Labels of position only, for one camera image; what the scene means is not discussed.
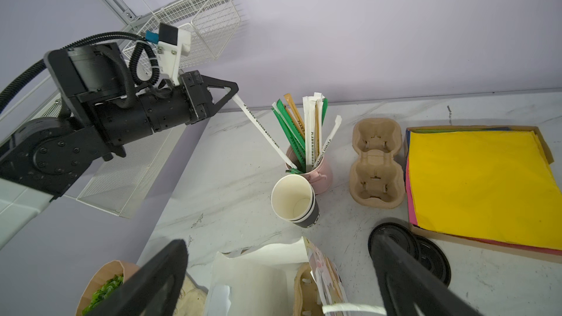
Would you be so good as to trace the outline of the paper cups black sleeve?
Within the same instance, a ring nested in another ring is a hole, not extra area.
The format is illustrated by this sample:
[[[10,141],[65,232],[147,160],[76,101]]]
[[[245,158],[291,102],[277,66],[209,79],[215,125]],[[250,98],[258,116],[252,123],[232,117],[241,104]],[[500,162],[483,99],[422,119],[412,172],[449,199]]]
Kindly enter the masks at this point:
[[[274,213],[300,228],[311,228],[320,217],[316,193],[303,176],[289,174],[282,177],[271,194]]]

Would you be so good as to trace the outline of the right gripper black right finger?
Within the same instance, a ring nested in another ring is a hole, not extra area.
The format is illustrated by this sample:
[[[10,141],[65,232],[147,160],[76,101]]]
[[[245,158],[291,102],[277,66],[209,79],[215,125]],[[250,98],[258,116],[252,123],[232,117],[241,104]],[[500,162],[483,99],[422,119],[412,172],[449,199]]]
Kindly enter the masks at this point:
[[[371,259],[386,314],[479,314],[389,237],[371,239]]]

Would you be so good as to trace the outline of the pulp two-cup carrier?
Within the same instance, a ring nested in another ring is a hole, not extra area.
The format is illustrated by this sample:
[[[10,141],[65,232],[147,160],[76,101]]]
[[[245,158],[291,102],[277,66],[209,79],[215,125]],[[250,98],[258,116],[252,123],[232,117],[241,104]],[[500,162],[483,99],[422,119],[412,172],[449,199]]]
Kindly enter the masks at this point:
[[[294,280],[293,316],[324,316],[318,286],[308,263],[300,266]]]

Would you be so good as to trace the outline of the cartoon animal paper gift bag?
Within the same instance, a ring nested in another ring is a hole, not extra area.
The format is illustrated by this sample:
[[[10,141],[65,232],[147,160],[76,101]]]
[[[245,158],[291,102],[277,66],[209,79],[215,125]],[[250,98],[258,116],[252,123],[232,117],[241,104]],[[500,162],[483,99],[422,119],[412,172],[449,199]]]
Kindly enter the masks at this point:
[[[294,280],[308,263],[324,315],[385,315],[384,307],[351,304],[335,264],[309,239],[218,253],[205,315],[293,315]]]

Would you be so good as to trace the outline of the black plastic cup lids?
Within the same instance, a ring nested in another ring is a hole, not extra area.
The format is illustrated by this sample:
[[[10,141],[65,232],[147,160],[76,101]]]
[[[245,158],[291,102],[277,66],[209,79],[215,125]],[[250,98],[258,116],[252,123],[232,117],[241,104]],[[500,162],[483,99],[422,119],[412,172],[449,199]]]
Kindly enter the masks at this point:
[[[370,233],[367,241],[370,257],[374,257],[373,242],[376,236],[388,236],[408,254],[417,259],[446,287],[449,287],[452,279],[449,261],[441,248],[428,238],[413,234],[399,223],[384,222],[376,226]]]

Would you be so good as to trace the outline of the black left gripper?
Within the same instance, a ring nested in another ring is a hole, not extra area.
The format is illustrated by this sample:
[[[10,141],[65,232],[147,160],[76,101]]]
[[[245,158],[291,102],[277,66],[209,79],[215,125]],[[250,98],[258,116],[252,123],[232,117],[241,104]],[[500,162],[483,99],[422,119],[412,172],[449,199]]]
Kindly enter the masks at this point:
[[[197,70],[180,75],[179,80],[169,97],[144,93],[131,108],[120,108],[115,102],[96,105],[105,142],[122,146],[181,124],[198,123],[216,115],[239,92],[237,83]]]

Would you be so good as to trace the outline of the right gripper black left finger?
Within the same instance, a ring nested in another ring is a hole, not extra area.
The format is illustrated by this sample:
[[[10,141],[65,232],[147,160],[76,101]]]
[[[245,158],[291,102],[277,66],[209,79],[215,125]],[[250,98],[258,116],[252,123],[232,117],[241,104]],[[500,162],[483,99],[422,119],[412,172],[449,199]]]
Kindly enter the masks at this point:
[[[90,315],[172,315],[188,263],[187,244],[171,241]]]

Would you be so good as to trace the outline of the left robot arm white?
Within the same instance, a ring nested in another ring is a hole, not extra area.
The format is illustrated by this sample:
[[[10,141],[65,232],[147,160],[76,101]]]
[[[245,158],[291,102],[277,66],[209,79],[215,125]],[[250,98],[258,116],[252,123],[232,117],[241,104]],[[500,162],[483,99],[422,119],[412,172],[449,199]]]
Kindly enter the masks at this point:
[[[1,177],[56,198],[96,159],[124,157],[129,143],[209,119],[239,90],[198,71],[163,89],[137,85],[114,43],[50,51],[43,64],[64,112],[28,121],[8,137]]]

